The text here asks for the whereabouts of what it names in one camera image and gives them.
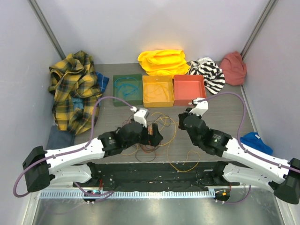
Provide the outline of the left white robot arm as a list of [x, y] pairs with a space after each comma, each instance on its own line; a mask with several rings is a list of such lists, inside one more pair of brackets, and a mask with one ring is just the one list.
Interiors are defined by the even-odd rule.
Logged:
[[37, 146], [22, 164], [27, 191], [37, 192], [53, 184], [70, 182], [95, 187], [101, 174], [92, 160], [120, 154], [135, 144], [156, 147], [162, 140], [157, 123], [152, 124], [149, 134], [147, 126], [131, 121], [82, 144], [56, 150]]

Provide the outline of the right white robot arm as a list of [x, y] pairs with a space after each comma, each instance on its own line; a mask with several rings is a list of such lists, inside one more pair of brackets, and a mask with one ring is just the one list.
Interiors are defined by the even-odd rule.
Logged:
[[223, 164], [211, 174], [215, 184], [247, 183], [271, 191], [286, 203], [299, 204], [299, 159], [280, 159], [242, 144], [227, 133], [209, 128], [200, 115], [191, 113], [191, 108], [179, 114], [179, 129], [187, 131], [192, 144], [207, 154], [244, 165]]

